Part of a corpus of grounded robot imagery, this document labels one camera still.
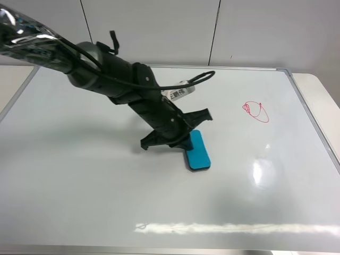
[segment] whiteboard frame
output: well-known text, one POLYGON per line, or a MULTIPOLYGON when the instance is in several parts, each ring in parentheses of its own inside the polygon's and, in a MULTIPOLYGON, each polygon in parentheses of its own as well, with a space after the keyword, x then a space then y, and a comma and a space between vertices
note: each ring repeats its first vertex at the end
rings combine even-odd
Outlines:
MULTIPOLYGON (((329 141, 327 140, 322 129, 315 120, 301 90, 296 85, 292 73, 285 68, 257 68, 257 67, 225 67, 225 66, 174 66, 174 65, 149 65, 150 67, 158 68, 173 68, 173 69, 221 69, 221 70, 249 70, 249 71, 279 71, 284 72, 290 81, 297 97, 299 98, 303 108, 305 109, 308 118, 312 122, 319 138, 321 139, 325 149, 327 150, 333 164, 340 174, 340 163, 336 154, 332 150, 329 141)), ((39 67, 36 66, 29 74, 25 82, 22 84, 18 92, 13 96, 10 102, 6 105, 4 110, 0 113, 0 122, 9 112, 11 107, 17 101, 24 89, 30 83, 32 78, 38 72, 39 67)), ((2 245, 0 244, 0 254, 74 254, 87 253, 88 255, 95 254, 166 254, 166 255, 242 255, 247 254, 247 250, 231 250, 231 249, 177 249, 177 248, 133 248, 121 246, 76 246, 76 245, 2 245)))

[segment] plastic wrap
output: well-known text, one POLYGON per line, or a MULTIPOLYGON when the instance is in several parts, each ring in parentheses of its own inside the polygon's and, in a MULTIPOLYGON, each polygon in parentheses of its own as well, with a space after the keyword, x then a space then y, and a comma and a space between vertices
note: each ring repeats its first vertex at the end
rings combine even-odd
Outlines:
POLYGON ((0 54, 64 73, 72 62, 60 50, 61 36, 38 21, 0 4, 0 54))

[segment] red scribble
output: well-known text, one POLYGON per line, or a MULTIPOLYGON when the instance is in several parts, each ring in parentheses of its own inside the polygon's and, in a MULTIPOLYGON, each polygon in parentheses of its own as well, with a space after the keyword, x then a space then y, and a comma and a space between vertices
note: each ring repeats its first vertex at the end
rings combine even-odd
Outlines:
POLYGON ((250 115, 252 116, 255 120, 258 120, 260 122, 263 122, 263 123, 268 123, 269 122, 269 116, 266 112, 266 110, 262 107, 262 104, 261 103, 258 103, 258 102, 254 102, 254 101, 248 101, 248 102, 245 102, 245 104, 242 106, 242 108, 250 115), (260 106, 260 111, 259 111, 259 114, 258 115, 252 115, 251 112, 250 112, 250 107, 249 107, 249 104, 248 103, 254 103, 254 104, 257 104, 258 106, 260 106), (258 116, 260 115, 261 111, 264 111, 266 116, 267 116, 267 120, 266 121, 262 121, 262 120, 259 120, 258 119, 258 116))

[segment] red marker drawing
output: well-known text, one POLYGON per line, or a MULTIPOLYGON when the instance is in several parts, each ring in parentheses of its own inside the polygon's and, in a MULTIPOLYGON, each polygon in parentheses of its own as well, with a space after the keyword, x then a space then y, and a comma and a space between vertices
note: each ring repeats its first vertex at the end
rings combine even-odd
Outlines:
POLYGON ((258 103, 258 102, 254 102, 254 101, 248 101, 248 102, 245 102, 245 104, 242 106, 242 108, 250 115, 252 116, 255 120, 258 120, 260 122, 263 122, 263 123, 268 123, 269 122, 269 116, 266 112, 266 110, 263 108, 262 104, 261 103, 258 103), (249 106, 249 103, 254 103, 254 104, 257 104, 258 106, 260 106, 260 111, 259 111, 259 114, 258 115, 252 115, 251 114, 251 111, 250 111, 250 106, 249 106), (261 116, 261 119, 260 120, 260 113, 261 111, 263 110, 263 112, 266 114, 265 116, 262 114, 261 116))

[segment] white surface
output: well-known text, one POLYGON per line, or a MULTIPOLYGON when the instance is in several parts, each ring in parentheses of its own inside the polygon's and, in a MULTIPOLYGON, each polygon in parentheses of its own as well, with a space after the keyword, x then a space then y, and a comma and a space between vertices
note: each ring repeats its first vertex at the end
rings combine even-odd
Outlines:
MULTIPOLYGON (((203 71, 154 69, 163 86, 203 71)), ((128 107, 41 69, 0 124, 1 243, 340 251, 340 176, 283 72, 218 70, 176 104, 214 118, 206 172, 142 151, 128 107)))
POLYGON ((0 66, 0 113, 32 70, 33 66, 0 66))
POLYGON ((340 158, 339 107, 316 76, 294 73, 293 77, 335 155, 340 158))
POLYGON ((340 105, 339 0, 222 0, 210 65, 315 74, 340 105))
MULTIPOLYGON (((90 41, 79 0, 1 0, 1 3, 41 22, 75 44, 90 41)), ((30 65, 1 55, 0 64, 30 65)))
POLYGON ((218 0, 83 0, 93 41, 149 64, 208 65, 218 0))

